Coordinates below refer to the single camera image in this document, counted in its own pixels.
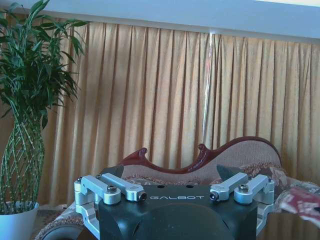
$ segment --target curtain fold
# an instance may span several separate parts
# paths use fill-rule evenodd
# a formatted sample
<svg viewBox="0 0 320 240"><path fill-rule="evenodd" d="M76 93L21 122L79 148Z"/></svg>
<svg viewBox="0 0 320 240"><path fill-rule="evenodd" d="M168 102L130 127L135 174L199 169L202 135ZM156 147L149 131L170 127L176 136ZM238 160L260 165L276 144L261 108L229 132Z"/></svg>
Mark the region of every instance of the curtain fold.
<svg viewBox="0 0 320 240"><path fill-rule="evenodd" d="M49 115L41 203L72 202L78 176L142 147L155 164L180 168L202 141L209 34L108 23L78 32L86 44L70 69L79 73L78 99Z"/></svg>
<svg viewBox="0 0 320 240"><path fill-rule="evenodd" d="M203 142L271 141L293 178L320 184L320 46L213 35Z"/></svg>
<svg viewBox="0 0 320 240"><path fill-rule="evenodd" d="M319 45L94 22L77 31L78 99L49 112L40 203L72 202L77 177L142 147L181 168L199 143L241 136L270 140L291 177L320 184Z"/></svg>

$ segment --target silver metal clamp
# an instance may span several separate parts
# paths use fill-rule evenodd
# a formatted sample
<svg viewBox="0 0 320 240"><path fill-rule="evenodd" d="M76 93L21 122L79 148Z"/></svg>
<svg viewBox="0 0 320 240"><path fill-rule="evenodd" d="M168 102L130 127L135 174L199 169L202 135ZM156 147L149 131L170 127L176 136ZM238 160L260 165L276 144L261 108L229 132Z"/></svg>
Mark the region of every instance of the silver metal clamp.
<svg viewBox="0 0 320 240"><path fill-rule="evenodd" d="M210 187L210 198L213 201L229 199L229 194L234 192L234 200L243 205L248 205L255 200L257 205L256 235L264 228L268 213L274 209L275 182L265 175L257 175L250 179L245 173L237 173L220 184Z"/></svg>
<svg viewBox="0 0 320 240"><path fill-rule="evenodd" d="M143 201L147 194L141 185L132 184L110 173L87 175L74 182L75 211L82 215L84 225L99 240L100 227L96 210L103 200L107 205L121 201L121 194L131 202Z"/></svg>
<svg viewBox="0 0 320 240"><path fill-rule="evenodd" d="M228 200L230 193L232 193L240 184L247 183L248 179L249 177L247 174L239 172L222 183L213 184L210 187L210 198L213 201Z"/></svg>

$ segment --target red patterned cloth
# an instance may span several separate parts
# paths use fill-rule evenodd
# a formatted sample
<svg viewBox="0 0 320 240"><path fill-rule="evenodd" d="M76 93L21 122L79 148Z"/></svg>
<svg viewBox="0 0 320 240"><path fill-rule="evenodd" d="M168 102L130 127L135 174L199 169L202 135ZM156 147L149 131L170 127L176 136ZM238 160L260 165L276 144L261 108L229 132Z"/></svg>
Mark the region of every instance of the red patterned cloth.
<svg viewBox="0 0 320 240"><path fill-rule="evenodd" d="M320 207L320 196L293 187L280 207L290 213L298 214L302 219L309 220L320 228L320 211L316 209Z"/></svg>

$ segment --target upholstered sofa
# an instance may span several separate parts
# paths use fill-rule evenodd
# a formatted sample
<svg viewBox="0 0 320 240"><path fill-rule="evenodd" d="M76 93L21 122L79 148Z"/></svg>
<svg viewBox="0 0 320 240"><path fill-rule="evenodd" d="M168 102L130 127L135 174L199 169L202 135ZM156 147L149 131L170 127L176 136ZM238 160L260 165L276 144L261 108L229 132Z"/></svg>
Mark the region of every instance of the upholstered sofa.
<svg viewBox="0 0 320 240"><path fill-rule="evenodd" d="M263 138L239 137L218 149L208 149L204 144L200 144L198 148L197 159L181 169L166 169L154 165L145 157L147 149L141 148L115 166L114 172L129 182L141 185L209 185L219 183L237 172L245 172L253 177L264 174L275 181L276 212L281 211L280 202L292 186L299 185L320 195L317 185L287 177L277 149ZM43 228L35 239L77 239L83 229L83 221L74 209L75 205L72 204Z"/></svg>

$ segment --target black screw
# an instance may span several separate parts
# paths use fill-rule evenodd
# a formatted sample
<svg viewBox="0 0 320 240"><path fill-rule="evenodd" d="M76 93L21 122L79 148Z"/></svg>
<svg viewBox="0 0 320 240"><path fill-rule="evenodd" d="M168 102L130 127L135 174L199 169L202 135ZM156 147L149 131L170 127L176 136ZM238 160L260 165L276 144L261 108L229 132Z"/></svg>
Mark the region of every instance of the black screw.
<svg viewBox="0 0 320 240"><path fill-rule="evenodd" d="M247 184L240 184L239 185L239 191L241 193L247 193L249 191L249 187Z"/></svg>
<svg viewBox="0 0 320 240"><path fill-rule="evenodd" d="M147 194L144 191L140 192L138 195L138 201L144 201L146 199L147 199Z"/></svg>
<svg viewBox="0 0 320 240"><path fill-rule="evenodd" d="M112 194L112 193L115 193L117 191L117 188L113 185L109 185L107 188L106 188L107 192Z"/></svg>
<svg viewBox="0 0 320 240"><path fill-rule="evenodd" d="M212 201L217 201L219 199L219 194L217 192L213 191L210 193L209 197Z"/></svg>

